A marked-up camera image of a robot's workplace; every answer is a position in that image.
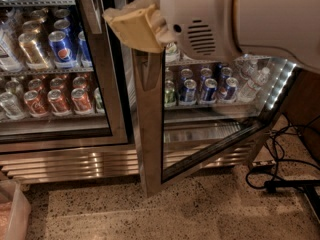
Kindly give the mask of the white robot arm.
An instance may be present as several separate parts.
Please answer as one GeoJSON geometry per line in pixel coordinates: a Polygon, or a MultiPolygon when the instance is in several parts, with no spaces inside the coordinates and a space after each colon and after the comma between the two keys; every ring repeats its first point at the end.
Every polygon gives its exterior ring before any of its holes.
{"type": "Polygon", "coordinates": [[[103,18],[139,51],[174,42],[192,59],[273,56],[320,72],[320,0],[134,0],[103,18]]]}

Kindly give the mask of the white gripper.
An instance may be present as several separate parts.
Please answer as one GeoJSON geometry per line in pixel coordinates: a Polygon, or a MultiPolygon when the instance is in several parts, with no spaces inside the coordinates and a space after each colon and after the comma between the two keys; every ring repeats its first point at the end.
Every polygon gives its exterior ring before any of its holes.
{"type": "Polygon", "coordinates": [[[176,42],[195,60],[232,61],[241,55],[233,31],[233,0],[134,0],[103,18],[126,46],[161,53],[176,42]]]}

